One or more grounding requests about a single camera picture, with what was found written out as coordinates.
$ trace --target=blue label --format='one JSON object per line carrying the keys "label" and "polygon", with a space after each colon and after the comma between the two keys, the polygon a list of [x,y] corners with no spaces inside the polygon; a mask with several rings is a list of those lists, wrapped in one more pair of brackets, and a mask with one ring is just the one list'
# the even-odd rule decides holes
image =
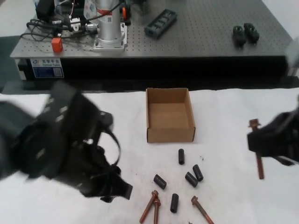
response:
{"label": "blue label", "polygon": [[61,67],[33,67],[36,78],[64,78]]}

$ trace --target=orange block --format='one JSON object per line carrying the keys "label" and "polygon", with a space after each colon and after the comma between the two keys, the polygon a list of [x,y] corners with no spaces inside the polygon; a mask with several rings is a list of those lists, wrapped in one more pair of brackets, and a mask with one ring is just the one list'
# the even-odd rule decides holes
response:
{"label": "orange block", "polygon": [[52,48],[54,52],[61,52],[63,49],[62,41],[60,37],[54,37],[52,39]]}

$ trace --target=black connector block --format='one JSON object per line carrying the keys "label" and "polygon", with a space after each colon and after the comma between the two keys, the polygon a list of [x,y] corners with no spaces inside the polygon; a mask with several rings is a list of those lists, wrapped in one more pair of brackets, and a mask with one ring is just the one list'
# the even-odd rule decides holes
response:
{"label": "black connector block", "polygon": [[260,38],[260,34],[251,23],[244,23],[244,30],[246,36],[250,39],[252,43],[256,43]]}
{"label": "black connector block", "polygon": [[234,26],[233,39],[236,45],[239,47],[242,47],[246,43],[246,36],[241,26]]}
{"label": "black connector block", "polygon": [[144,28],[147,36],[157,39],[166,29],[168,29],[176,20],[177,13],[165,9],[157,18]]}

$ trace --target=bolt head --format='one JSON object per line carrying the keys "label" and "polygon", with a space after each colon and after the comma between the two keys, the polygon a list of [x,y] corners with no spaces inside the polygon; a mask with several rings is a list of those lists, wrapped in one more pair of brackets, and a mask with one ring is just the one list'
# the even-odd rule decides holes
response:
{"label": "bolt head", "polygon": [[194,205],[197,202],[198,197],[193,196],[193,198],[191,199],[192,201],[192,205]]}
{"label": "bolt head", "polygon": [[158,195],[159,195],[159,193],[156,191],[156,190],[154,190],[152,193],[151,193],[151,195],[155,195],[156,197],[158,197]]}
{"label": "bolt head", "polygon": [[261,124],[258,122],[258,119],[252,119],[249,121],[249,127],[260,126]]}
{"label": "bolt head", "polygon": [[157,205],[157,206],[160,206],[161,205],[161,202],[160,202],[160,199],[159,198],[156,198],[154,200],[154,205]]}

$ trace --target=open cardboard box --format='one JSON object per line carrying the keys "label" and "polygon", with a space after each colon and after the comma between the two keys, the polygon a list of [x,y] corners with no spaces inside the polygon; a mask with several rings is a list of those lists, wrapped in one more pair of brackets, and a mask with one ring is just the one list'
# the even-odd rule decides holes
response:
{"label": "open cardboard box", "polygon": [[187,88],[146,90],[147,141],[192,142],[195,123]]}

